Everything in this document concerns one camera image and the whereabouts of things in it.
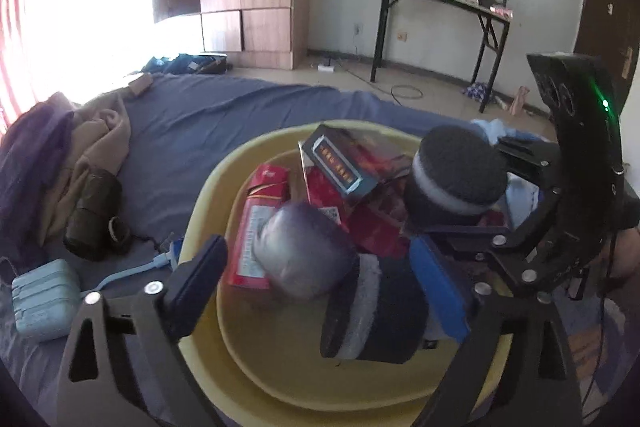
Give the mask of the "black grey round box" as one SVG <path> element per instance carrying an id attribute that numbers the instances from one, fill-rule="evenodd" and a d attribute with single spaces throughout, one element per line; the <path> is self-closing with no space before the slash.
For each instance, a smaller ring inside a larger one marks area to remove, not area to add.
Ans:
<path id="1" fill-rule="evenodd" d="M 404 364 L 421 348 L 427 319 L 428 304 L 409 261 L 362 254 L 329 295 L 320 353 Z"/>
<path id="2" fill-rule="evenodd" d="M 507 186 L 506 160 L 495 147 L 468 129 L 439 126 L 424 135 L 412 158 L 404 203 L 417 230 L 475 227 Z"/>

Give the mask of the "red cigarette box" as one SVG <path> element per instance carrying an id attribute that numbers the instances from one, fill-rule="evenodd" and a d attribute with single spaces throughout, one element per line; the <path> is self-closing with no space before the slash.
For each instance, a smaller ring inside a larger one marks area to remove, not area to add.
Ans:
<path id="1" fill-rule="evenodd" d="M 378 186 L 358 204 L 349 204 L 303 151 L 302 141 L 298 149 L 308 202 L 345 230 L 362 253 L 405 257 L 409 248 L 405 231 L 408 213 L 400 194 L 405 180 Z"/>

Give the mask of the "light blue power bank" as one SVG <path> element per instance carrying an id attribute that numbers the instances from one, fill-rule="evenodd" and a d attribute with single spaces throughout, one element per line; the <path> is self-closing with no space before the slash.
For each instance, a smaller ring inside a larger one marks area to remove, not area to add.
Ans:
<path id="1" fill-rule="evenodd" d="M 38 343 L 67 336 L 80 306 L 78 276 L 63 259 L 15 277 L 11 295 L 17 332 Z"/>

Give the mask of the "yellow plastic basin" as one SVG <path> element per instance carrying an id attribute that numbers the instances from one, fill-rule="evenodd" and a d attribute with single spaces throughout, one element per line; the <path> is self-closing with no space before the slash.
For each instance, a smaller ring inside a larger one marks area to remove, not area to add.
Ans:
<path id="1" fill-rule="evenodd" d="M 279 129 L 237 147 L 212 171 L 196 200 L 180 259 L 214 234 L 232 242 L 250 176 L 266 162 L 291 170 L 304 194 L 297 145 L 314 124 Z M 405 364 L 341 362 L 320 355 L 326 299 L 288 301 L 220 283 L 191 336 L 179 343 L 206 397 L 242 426 L 409 426 L 456 351 L 442 340 Z"/>

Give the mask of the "red diamond cigarette pack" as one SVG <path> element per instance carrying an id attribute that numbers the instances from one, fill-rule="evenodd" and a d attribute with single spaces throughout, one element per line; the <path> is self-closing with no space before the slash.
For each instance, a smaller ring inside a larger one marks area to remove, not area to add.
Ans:
<path id="1" fill-rule="evenodd" d="M 231 235 L 228 283 L 231 286 L 266 291 L 270 284 L 254 254 L 258 232 L 285 202 L 290 199 L 290 170 L 272 164 L 259 165 L 241 198 L 238 229 Z"/>

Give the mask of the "purple cloth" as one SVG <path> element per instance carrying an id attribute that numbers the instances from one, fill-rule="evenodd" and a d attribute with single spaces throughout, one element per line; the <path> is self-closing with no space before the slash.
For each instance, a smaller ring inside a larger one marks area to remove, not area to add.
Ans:
<path id="1" fill-rule="evenodd" d="M 37 245 L 42 204 L 70 149 L 73 117 L 73 105 L 57 93 L 18 118 L 1 140 L 2 279 L 44 262 Z"/>

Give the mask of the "dark wooden door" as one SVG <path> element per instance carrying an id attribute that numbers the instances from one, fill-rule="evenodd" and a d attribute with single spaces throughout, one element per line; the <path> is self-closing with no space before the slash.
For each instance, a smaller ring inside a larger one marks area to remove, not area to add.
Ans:
<path id="1" fill-rule="evenodd" d="M 631 0 L 582 0 L 574 52 L 600 57 L 622 110 L 636 72 L 639 13 Z"/>

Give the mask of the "tan blanket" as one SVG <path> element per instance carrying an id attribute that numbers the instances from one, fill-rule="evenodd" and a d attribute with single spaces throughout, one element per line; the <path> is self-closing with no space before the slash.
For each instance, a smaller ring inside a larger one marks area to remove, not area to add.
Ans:
<path id="1" fill-rule="evenodd" d="M 64 229 L 92 169 L 116 176 L 122 167 L 131 135 L 125 96 L 125 89 L 103 93 L 73 111 L 70 149 L 43 197 L 39 246 Z"/>

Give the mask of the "blue white patterned blanket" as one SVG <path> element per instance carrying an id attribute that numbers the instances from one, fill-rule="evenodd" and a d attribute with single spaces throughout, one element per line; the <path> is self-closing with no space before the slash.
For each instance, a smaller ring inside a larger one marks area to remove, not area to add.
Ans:
<path id="1" fill-rule="evenodd" d="M 547 139 L 535 133 L 529 133 L 507 126 L 502 120 L 474 119 L 472 124 L 480 127 L 486 140 L 495 145 L 500 138 L 544 141 Z M 539 188 L 515 174 L 508 174 L 508 186 L 504 202 L 499 202 L 509 228 L 515 230 L 538 207 L 541 202 Z M 585 297 L 582 300 L 570 299 L 570 284 L 564 283 L 553 291 L 553 298 L 570 340 L 570 350 L 576 365 L 580 392 L 587 391 L 591 377 L 597 369 L 597 358 L 601 340 L 600 298 Z"/>

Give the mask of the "black folding table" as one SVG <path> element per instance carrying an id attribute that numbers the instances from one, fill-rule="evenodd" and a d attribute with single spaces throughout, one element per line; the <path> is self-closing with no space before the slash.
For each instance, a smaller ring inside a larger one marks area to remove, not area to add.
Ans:
<path id="1" fill-rule="evenodd" d="M 380 68 L 396 64 L 466 86 L 480 82 L 485 65 L 487 89 L 480 113 L 485 112 L 506 50 L 510 17 L 468 0 L 380 0 L 376 17 L 371 82 Z"/>

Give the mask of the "dark rolled pouch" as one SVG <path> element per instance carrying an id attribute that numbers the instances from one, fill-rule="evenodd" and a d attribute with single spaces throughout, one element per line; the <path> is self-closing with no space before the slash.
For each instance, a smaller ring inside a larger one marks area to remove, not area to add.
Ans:
<path id="1" fill-rule="evenodd" d="M 122 184 L 114 174 L 93 168 L 67 220 L 63 244 L 73 255 L 99 262 L 127 248 L 131 231 L 119 217 Z"/>

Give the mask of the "open dark suitcase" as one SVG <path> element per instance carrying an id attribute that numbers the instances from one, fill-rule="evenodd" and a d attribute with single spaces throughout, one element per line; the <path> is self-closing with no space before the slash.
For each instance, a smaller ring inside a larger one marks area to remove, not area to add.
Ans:
<path id="1" fill-rule="evenodd" d="M 155 57 L 147 62 L 140 72 L 170 75 L 224 75 L 232 65 L 224 54 L 187 54 L 175 57 Z"/>

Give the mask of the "blue checked cloth on floor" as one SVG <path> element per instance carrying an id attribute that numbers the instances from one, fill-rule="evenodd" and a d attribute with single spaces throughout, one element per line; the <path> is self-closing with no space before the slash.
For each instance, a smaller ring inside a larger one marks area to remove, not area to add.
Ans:
<path id="1" fill-rule="evenodd" d="M 489 93 L 488 84 L 484 82 L 472 82 L 466 87 L 462 93 L 471 100 L 480 103 L 488 96 L 488 101 L 492 100 L 492 94 Z"/>

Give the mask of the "grey round zip case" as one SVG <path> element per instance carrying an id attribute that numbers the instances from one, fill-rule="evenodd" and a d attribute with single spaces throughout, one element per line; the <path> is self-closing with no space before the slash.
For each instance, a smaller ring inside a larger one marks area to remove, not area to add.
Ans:
<path id="1" fill-rule="evenodd" d="M 287 202 L 259 229 L 253 254 L 279 291 L 298 300 L 322 296 L 358 260 L 348 234 L 320 209 Z"/>

